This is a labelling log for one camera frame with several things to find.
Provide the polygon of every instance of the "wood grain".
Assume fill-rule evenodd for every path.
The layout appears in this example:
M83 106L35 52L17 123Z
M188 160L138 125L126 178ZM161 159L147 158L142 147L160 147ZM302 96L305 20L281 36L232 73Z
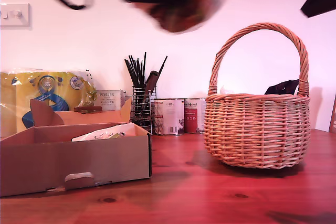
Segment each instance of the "wood grain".
M303 163L229 167L202 135L153 137L153 177L1 199L1 224L336 223L336 134L312 131Z

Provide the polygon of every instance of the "yellow plastic bag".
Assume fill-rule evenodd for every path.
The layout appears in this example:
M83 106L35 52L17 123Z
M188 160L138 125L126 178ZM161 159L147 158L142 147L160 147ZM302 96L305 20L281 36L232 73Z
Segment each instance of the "yellow plastic bag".
M49 71L1 73L1 107L4 111L1 111L1 137L34 125L29 104L31 99L46 102L54 111L71 111L77 106L93 105L96 90L88 82L89 78L84 79L89 75L82 75L84 77L72 72Z

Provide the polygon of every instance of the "cardboard box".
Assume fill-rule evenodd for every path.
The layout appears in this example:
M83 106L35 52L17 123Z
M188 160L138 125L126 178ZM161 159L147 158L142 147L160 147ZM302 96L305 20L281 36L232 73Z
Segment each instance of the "cardboard box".
M149 178L151 137L141 127L135 126L133 137L71 142L73 137L128 123L130 105L128 101L120 111L81 114L54 112L31 100L34 127L0 142L0 196Z
M120 110L125 103L123 90L97 90L95 106L102 106L103 110Z

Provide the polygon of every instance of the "box flap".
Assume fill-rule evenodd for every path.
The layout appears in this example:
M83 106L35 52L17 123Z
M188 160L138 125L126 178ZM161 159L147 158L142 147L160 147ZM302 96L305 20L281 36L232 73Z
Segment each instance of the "box flap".
M30 100L34 126L76 125L92 123L128 123L132 100L125 102L121 110L99 111L82 114L74 111L53 111L44 102Z

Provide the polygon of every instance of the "basket handle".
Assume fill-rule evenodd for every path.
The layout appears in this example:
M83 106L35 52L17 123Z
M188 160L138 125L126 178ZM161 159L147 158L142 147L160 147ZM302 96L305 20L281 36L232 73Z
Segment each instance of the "basket handle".
M254 25L250 25L238 31L224 44L224 46L216 54L215 63L214 63L214 66L212 67L212 74L210 78L208 95L217 93L217 79L218 79L219 67L221 66L221 61L224 55L226 54L228 49L232 46L232 44L236 42L238 39L242 38L242 36L249 34L252 31L257 31L257 30L262 30L262 29L278 31L279 33L282 33L294 43L300 55L300 77L299 77L298 94L304 97L307 97L309 95L308 53L306 51L306 47L303 44L302 40L298 36L296 36L291 30L289 30L288 28L282 25L275 24L275 23L257 23Z

